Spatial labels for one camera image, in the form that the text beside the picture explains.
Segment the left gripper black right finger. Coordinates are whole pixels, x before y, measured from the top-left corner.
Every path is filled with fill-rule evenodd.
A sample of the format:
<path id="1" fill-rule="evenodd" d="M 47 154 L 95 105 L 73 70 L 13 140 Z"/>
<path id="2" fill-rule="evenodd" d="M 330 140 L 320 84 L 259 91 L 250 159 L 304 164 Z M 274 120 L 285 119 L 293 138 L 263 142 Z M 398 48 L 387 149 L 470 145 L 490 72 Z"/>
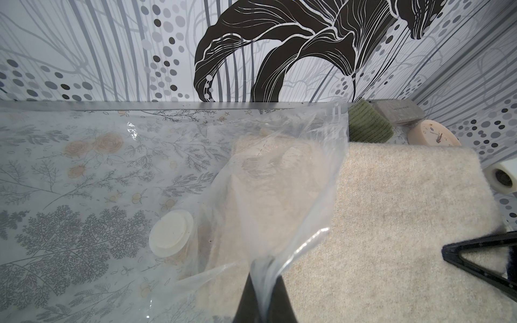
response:
<path id="1" fill-rule="evenodd" d="M 273 287 L 266 323 L 298 323 L 282 276 Z"/>

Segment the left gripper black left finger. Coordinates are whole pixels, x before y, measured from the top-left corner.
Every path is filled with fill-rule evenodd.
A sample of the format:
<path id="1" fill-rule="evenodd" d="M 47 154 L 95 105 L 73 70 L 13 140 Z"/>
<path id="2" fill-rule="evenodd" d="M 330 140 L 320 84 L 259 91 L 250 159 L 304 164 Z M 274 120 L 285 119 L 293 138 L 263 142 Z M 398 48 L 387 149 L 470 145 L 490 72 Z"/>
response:
<path id="1" fill-rule="evenodd" d="M 233 323 L 258 323 L 259 306 L 253 282 L 248 275 Z"/>

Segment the beige fluffy cloth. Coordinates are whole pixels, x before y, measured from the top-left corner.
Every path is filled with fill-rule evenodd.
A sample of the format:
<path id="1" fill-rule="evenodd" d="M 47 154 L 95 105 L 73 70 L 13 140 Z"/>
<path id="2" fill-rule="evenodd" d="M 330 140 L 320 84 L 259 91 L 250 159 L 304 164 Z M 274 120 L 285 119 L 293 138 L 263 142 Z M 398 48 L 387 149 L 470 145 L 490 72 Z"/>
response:
<path id="1" fill-rule="evenodd" d="M 329 237 L 284 281 L 300 322 L 510 322 L 512 301 L 441 255 L 505 230 L 474 151 L 353 143 Z"/>

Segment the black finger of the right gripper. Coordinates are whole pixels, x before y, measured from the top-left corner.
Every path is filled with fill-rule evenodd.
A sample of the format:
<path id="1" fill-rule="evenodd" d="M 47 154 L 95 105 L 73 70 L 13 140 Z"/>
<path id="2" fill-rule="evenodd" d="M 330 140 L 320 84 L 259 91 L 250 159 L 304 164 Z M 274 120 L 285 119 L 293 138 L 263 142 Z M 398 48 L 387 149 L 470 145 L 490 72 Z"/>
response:
<path id="1" fill-rule="evenodd" d="M 464 252 L 474 252 L 494 248 L 516 246 L 516 231 L 504 234 L 495 234 L 475 238 L 442 247 L 442 258 L 447 263 L 471 274 L 472 276 L 490 284 L 500 290 L 505 296 L 516 302 L 516 282 L 496 274 L 495 271 L 486 269 L 463 257 Z"/>

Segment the clear plastic vacuum bag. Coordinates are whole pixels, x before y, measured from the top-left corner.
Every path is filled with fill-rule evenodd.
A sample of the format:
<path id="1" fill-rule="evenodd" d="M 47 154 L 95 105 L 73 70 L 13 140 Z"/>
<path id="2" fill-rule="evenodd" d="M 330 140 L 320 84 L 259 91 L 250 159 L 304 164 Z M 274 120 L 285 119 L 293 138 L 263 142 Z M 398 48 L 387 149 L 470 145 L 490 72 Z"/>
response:
<path id="1" fill-rule="evenodd" d="M 231 322 L 188 282 L 205 194 L 241 136 L 309 137 L 347 112 L 1 109 L 1 321 Z"/>

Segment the green scarf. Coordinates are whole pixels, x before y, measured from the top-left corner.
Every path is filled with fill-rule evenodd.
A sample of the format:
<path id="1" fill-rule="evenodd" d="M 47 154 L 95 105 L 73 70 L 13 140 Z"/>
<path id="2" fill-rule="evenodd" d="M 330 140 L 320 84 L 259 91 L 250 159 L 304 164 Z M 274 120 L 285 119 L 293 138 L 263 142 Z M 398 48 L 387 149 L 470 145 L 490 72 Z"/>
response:
<path id="1" fill-rule="evenodd" d="M 386 143 L 394 135 L 389 121 L 360 99 L 349 109 L 349 137 L 356 143 Z"/>

